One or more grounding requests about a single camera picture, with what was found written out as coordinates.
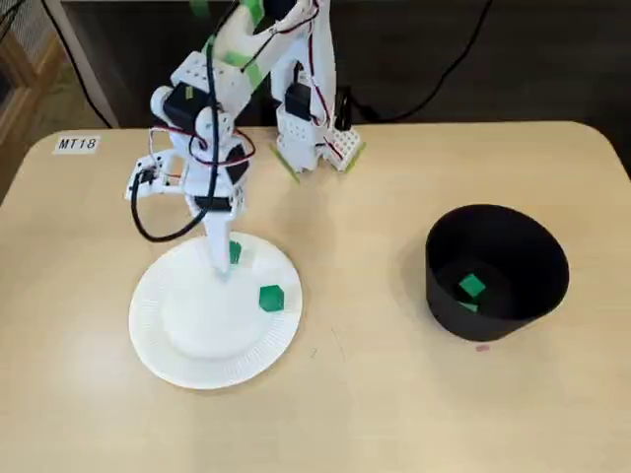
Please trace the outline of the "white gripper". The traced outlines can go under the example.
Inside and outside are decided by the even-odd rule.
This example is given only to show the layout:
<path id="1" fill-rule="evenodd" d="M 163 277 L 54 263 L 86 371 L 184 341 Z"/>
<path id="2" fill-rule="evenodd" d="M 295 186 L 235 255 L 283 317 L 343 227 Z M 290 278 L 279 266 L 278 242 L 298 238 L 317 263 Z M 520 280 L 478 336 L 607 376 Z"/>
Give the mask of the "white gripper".
<path id="1" fill-rule="evenodd" d="M 185 202 L 194 222 L 201 221 L 210 245 L 215 269 L 226 274 L 230 260 L 230 221 L 245 208 L 245 183 L 248 169 L 219 169 L 213 196 L 210 196 L 211 169 L 187 169 L 183 178 Z"/>

